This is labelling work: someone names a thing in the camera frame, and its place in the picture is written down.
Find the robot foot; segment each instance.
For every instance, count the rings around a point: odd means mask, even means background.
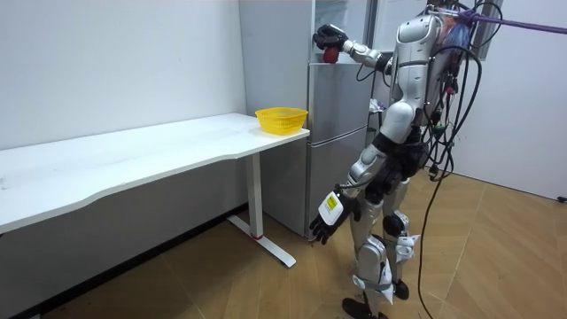
[[[398,280],[398,283],[393,285],[394,291],[393,294],[400,298],[401,300],[408,300],[409,298],[409,288],[406,283],[402,282],[401,279]]]
[[[350,298],[343,299],[343,309],[354,319],[388,319],[383,313],[372,315],[368,304]]]

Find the table leg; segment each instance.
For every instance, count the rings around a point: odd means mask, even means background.
[[[239,227],[244,233],[271,252],[285,266],[290,268],[295,259],[285,250],[264,237],[262,225],[262,187],[260,183],[260,154],[255,153],[246,157],[246,180],[248,185],[248,211],[250,225],[236,216],[230,216],[229,221]]]

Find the robot leg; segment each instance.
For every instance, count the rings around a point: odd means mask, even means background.
[[[408,236],[409,219],[400,211],[400,205],[408,191],[409,178],[402,181],[395,192],[384,196],[384,239],[390,268],[394,294],[401,300],[409,298],[408,286],[401,280],[403,264],[414,255],[414,244],[418,236]]]
[[[393,286],[390,264],[384,244],[372,235],[372,227],[380,217],[382,202],[375,205],[361,201],[361,219],[351,215],[357,273],[354,284],[363,290],[364,303],[353,299],[343,300],[343,309],[355,319],[387,319],[378,309],[380,297],[392,302]]]

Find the humanoid robot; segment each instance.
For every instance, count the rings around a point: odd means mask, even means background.
[[[414,252],[419,236],[408,234],[409,219],[400,211],[410,177],[424,167],[429,155],[422,142],[423,129],[440,118],[439,90],[456,90],[462,57],[444,47],[444,20],[425,13],[400,25],[392,54],[375,51],[348,39],[332,25],[317,30],[313,40],[331,59],[340,51],[378,72],[392,75],[391,105],[371,145],[352,165],[345,184],[338,184],[322,202],[310,229],[326,244],[338,226],[350,216],[357,273],[354,284],[363,290],[364,302],[343,300],[343,309],[356,319],[387,319],[378,299],[402,300],[409,290],[402,281],[402,266]],[[372,228],[384,212],[384,233]]]

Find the red ball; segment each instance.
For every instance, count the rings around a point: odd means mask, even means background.
[[[338,49],[337,48],[327,48],[322,54],[322,61],[325,63],[337,63],[338,61]]]

